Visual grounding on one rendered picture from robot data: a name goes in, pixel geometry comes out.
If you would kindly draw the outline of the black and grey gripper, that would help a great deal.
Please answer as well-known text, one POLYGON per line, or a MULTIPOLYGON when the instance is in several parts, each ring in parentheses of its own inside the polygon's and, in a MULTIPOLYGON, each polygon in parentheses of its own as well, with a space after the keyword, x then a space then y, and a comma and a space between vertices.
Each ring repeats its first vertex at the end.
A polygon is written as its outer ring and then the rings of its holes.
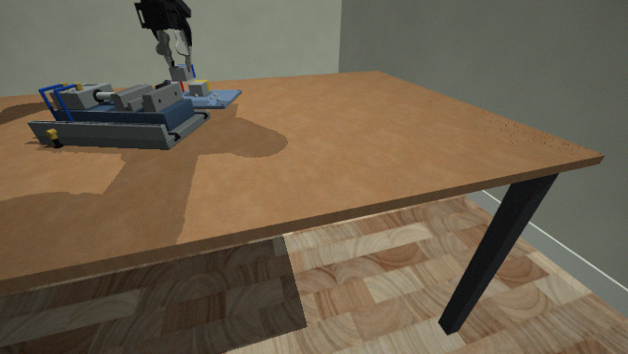
POLYGON ((166 4, 165 2, 172 3, 171 0, 141 0, 141 3, 134 3, 134 5, 142 28, 152 30, 153 35, 158 41, 156 45, 157 54, 164 56, 170 68, 174 66, 174 60, 171 56, 169 46, 170 36, 163 31, 163 29, 175 29, 174 34, 177 41, 175 45, 176 50, 180 55, 185 56, 185 63, 188 71, 190 71, 192 56, 192 34, 190 26, 185 15, 181 12, 182 9, 177 6, 177 3, 166 4), (144 23, 142 22, 139 10, 142 11, 144 23))

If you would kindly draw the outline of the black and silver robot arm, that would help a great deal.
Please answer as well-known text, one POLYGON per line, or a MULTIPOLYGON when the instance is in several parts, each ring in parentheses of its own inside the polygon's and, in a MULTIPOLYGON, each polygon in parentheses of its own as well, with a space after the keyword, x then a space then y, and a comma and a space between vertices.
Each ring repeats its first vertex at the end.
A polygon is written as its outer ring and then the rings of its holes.
POLYGON ((187 4, 183 0, 171 0, 173 3, 177 3, 178 7, 182 9, 182 14, 185 15, 186 18, 191 18, 191 9, 187 6, 187 4))

